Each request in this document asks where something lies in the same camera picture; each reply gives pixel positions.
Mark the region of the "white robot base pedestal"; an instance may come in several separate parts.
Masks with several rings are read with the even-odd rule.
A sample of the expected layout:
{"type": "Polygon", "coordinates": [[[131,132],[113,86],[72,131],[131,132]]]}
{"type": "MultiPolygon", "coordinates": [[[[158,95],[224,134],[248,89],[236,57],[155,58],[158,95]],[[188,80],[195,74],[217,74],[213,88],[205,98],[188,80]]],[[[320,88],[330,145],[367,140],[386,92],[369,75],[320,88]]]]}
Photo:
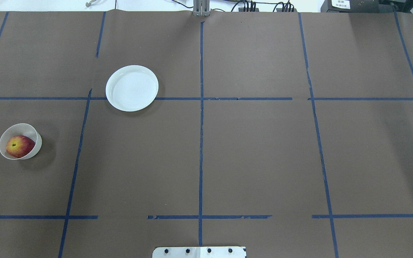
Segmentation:
{"type": "Polygon", "coordinates": [[[158,247],[153,258],[246,258],[246,248],[240,246],[158,247]]]}

